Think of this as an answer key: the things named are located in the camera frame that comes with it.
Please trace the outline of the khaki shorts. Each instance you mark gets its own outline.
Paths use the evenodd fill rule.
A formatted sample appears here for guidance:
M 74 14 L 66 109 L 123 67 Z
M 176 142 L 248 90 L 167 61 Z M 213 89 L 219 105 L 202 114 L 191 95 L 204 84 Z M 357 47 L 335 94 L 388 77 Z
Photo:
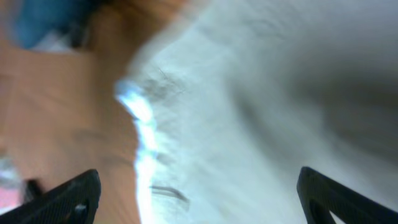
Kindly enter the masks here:
M 397 2 L 211 1 L 118 82 L 142 223 L 304 223 L 309 166 L 397 209 Z

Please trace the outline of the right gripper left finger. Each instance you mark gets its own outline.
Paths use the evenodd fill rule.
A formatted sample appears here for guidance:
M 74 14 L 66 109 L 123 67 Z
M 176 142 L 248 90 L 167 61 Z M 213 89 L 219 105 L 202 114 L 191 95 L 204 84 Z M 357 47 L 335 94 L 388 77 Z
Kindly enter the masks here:
M 100 196 L 101 182 L 95 169 L 47 192 L 37 179 L 30 179 L 22 192 L 22 205 L 1 215 L 1 224 L 92 224 Z

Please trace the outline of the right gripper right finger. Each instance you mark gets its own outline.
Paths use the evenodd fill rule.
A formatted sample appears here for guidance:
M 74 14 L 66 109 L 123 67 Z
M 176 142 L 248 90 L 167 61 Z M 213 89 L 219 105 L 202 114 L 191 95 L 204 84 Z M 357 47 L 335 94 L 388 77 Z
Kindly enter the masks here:
M 396 224 L 397 212 L 370 200 L 310 167 L 302 167 L 297 192 L 308 224 Z

